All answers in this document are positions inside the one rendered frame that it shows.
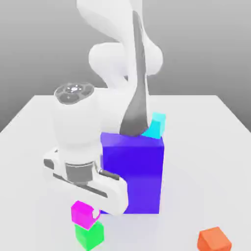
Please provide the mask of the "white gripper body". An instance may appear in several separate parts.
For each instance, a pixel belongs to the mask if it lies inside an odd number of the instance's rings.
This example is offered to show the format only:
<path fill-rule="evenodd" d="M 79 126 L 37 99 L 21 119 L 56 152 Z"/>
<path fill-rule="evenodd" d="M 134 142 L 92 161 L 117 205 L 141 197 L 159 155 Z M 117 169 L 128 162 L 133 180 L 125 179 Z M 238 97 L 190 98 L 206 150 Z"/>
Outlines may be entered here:
<path fill-rule="evenodd" d="M 57 195 L 81 201 L 95 210 L 111 215 L 122 215 L 128 207 L 127 183 L 102 176 L 93 171 L 93 180 L 84 186 L 76 186 L 64 180 L 50 168 L 44 168 L 46 182 Z"/>

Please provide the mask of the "small magenta cube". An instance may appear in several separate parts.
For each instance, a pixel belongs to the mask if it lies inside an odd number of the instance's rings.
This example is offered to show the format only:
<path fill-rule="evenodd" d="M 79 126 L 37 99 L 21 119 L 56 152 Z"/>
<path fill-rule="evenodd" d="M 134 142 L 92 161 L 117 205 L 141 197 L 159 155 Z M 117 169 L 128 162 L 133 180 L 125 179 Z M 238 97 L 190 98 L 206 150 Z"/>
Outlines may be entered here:
<path fill-rule="evenodd" d="M 99 219 L 93 219 L 92 211 L 94 208 L 81 201 L 76 201 L 71 206 L 71 219 L 72 222 L 78 226 L 90 230 L 94 223 Z"/>

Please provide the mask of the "small green cube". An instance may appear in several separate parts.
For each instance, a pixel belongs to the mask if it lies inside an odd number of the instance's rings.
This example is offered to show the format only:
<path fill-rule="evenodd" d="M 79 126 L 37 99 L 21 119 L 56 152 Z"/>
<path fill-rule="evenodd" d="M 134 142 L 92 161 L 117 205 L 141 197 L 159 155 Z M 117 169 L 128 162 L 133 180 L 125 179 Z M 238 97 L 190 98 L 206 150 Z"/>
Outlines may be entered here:
<path fill-rule="evenodd" d="M 89 230 L 86 230 L 75 224 L 75 236 L 82 247 L 86 251 L 90 251 L 104 241 L 104 226 L 97 221 Z"/>

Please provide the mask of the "small cyan cube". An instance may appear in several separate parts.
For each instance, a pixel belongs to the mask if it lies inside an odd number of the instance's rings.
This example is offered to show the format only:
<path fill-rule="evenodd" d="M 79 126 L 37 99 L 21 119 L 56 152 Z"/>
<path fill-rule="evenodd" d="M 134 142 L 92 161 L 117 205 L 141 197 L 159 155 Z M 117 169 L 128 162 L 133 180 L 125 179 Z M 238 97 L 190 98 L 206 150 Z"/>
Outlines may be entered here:
<path fill-rule="evenodd" d="M 150 127 L 142 136 L 160 139 L 165 130 L 166 114 L 153 112 Z"/>

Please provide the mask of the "small orange cube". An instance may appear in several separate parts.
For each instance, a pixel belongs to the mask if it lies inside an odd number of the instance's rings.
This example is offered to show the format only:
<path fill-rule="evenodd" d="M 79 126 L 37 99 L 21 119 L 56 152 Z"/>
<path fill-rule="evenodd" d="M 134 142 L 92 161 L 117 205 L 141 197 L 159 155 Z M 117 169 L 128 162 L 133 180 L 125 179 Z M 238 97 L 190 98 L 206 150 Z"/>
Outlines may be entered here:
<path fill-rule="evenodd" d="M 219 227 L 214 227 L 200 231 L 197 248 L 199 251 L 230 251 L 232 243 Z"/>

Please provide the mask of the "large blue box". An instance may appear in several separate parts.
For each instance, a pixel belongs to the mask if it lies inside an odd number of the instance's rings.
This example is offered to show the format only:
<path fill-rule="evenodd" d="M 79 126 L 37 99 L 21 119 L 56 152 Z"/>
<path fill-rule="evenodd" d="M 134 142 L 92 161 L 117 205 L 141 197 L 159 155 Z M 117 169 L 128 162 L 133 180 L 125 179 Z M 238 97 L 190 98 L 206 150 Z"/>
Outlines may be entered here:
<path fill-rule="evenodd" d="M 102 133 L 102 167 L 127 182 L 126 214 L 158 214 L 164 161 L 163 139 Z"/>

